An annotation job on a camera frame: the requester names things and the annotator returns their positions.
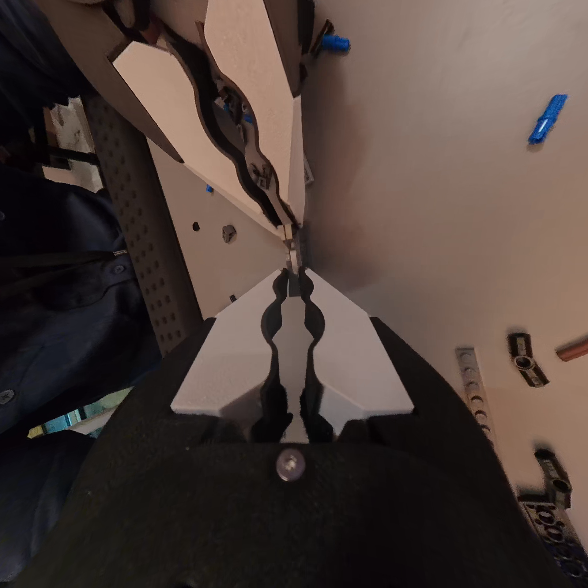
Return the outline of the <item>brown lego axle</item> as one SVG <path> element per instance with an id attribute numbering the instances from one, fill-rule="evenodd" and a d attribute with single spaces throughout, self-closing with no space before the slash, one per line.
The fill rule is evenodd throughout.
<path id="1" fill-rule="evenodd" d="M 580 357 L 587 356 L 587 336 L 573 342 L 569 342 L 557 348 L 556 356 L 563 362 L 569 362 Z"/>

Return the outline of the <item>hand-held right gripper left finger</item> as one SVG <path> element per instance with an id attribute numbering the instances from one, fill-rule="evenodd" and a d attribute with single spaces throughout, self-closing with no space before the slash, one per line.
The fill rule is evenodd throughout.
<path id="1" fill-rule="evenodd" d="M 171 409 L 218 417 L 253 442 L 278 443 L 292 422 L 274 337 L 289 273 L 274 271 L 215 317 Z"/>

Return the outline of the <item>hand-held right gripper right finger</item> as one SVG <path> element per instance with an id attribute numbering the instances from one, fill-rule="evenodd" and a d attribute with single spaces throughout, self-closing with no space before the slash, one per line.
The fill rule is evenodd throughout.
<path id="1" fill-rule="evenodd" d="M 300 415 L 310 443 L 330 443 L 348 422 L 407 415 L 414 404 L 371 317 L 316 272 L 302 268 L 307 351 Z"/>

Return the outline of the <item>light grey studded lego plate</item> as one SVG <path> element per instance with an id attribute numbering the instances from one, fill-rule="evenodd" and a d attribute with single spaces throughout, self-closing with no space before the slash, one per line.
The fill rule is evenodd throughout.
<path id="1" fill-rule="evenodd" d="M 303 266 L 303 229 L 296 224 L 283 225 L 284 239 L 286 246 L 286 268 L 288 270 L 288 295 L 290 298 L 300 296 L 299 274 Z"/>

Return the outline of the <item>person's left forearm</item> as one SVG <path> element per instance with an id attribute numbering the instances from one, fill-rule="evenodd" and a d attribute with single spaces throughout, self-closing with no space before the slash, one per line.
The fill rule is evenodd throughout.
<path id="1" fill-rule="evenodd" d="M 1 1 L 1 144 L 28 134 L 42 109 L 94 93 L 33 1 Z"/>

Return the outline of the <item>black technic beam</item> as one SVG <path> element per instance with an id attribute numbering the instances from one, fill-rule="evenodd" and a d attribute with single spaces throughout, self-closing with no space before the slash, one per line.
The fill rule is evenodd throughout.
<path id="1" fill-rule="evenodd" d="M 574 587 L 587 587 L 587 552 L 566 510 L 546 495 L 522 495 L 518 503 L 559 569 Z"/>

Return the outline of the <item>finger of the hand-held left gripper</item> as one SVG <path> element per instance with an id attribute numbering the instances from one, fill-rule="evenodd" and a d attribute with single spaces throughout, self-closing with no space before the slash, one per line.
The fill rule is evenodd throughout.
<path id="1" fill-rule="evenodd" d="M 268 194 L 253 180 L 245 155 L 217 120 L 207 71 L 200 86 L 180 60 L 156 46 L 131 41 L 113 66 L 195 175 L 278 238 L 285 237 Z"/>
<path id="2" fill-rule="evenodd" d="M 237 17 L 232 17 L 213 2 L 209 1 L 203 42 L 222 80 L 247 103 L 252 114 L 254 129 L 247 131 L 245 146 L 247 167 L 251 162 L 269 164 L 271 183 L 263 190 L 283 224 L 301 227 L 306 204 L 301 92 L 293 98 L 283 77 L 277 87 L 271 85 L 270 74 L 284 73 L 274 69 L 281 65 L 276 56 L 270 57 L 269 70 L 261 65 L 258 51 L 275 49 L 271 31 L 261 32 L 260 39 L 252 31 L 237 36 L 219 32 L 223 16 L 235 26 L 237 17 L 252 15 L 256 10 L 239 9 Z"/>

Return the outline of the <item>black lego pin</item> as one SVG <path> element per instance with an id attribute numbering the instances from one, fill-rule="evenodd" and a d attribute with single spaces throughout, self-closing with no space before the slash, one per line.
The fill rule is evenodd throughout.
<path id="1" fill-rule="evenodd" d="M 572 486 L 566 471 L 550 449 L 540 447 L 534 456 L 543 471 L 545 492 L 548 501 L 561 510 L 571 508 Z"/>

